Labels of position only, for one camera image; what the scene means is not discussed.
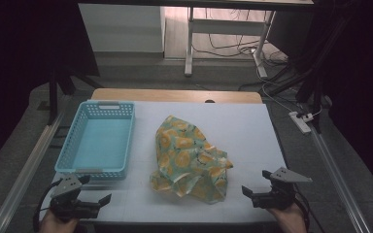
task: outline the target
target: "white table surface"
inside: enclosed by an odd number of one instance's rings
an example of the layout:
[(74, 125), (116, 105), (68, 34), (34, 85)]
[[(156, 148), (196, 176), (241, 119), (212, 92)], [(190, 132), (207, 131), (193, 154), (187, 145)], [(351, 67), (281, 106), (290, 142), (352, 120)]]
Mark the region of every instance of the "white table surface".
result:
[[(208, 142), (228, 153), (234, 167), (227, 170), (228, 188), (223, 202), (206, 204), (193, 197), (155, 192), (150, 174), (157, 169), (154, 135), (169, 115), (201, 129)], [(252, 223), (273, 217), (254, 208), (242, 194), (244, 185), (253, 192), (268, 192), (270, 182), (262, 170), (286, 167), (266, 106), (263, 104), (201, 104), (135, 102), (135, 128), (128, 175), (110, 186), (84, 188), (79, 199), (97, 202), (112, 193), (111, 203), (93, 221), (132, 223)], [(56, 174), (57, 181), (61, 174)], [(47, 196), (43, 208), (50, 202)]]

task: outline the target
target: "power strip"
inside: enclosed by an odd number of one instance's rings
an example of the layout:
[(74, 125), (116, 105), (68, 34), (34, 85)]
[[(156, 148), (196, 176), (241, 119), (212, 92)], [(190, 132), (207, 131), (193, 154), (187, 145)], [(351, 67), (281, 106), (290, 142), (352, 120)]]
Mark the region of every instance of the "power strip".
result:
[(289, 116), (291, 117), (293, 122), (295, 122), (296, 126), (298, 126), (299, 130), (301, 130), (303, 134), (311, 133), (311, 128), (305, 123), (302, 117), (296, 117), (297, 114), (297, 112), (291, 112), (289, 113)]

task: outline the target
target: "blue plastic basket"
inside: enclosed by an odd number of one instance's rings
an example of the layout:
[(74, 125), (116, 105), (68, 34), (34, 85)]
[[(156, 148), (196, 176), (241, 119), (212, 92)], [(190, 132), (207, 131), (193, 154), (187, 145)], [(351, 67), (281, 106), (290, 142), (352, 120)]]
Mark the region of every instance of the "blue plastic basket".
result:
[(130, 102), (86, 101), (75, 114), (55, 171), (91, 181), (126, 177), (135, 106)]

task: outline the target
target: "crumpled cloth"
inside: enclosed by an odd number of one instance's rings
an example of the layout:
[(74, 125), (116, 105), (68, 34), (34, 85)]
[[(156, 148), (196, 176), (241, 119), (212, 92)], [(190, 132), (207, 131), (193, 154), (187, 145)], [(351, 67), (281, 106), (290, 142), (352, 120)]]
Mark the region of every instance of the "crumpled cloth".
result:
[(169, 116), (155, 135), (158, 170), (150, 176), (153, 190), (192, 195), (213, 204), (226, 195), (227, 153), (209, 144), (193, 124)]

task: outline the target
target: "wall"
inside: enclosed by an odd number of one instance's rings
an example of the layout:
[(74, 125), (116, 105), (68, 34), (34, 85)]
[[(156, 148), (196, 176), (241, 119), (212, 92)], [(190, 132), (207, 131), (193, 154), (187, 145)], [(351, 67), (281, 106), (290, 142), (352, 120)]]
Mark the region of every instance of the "wall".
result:
[(163, 7), (80, 4), (93, 51), (163, 52)]

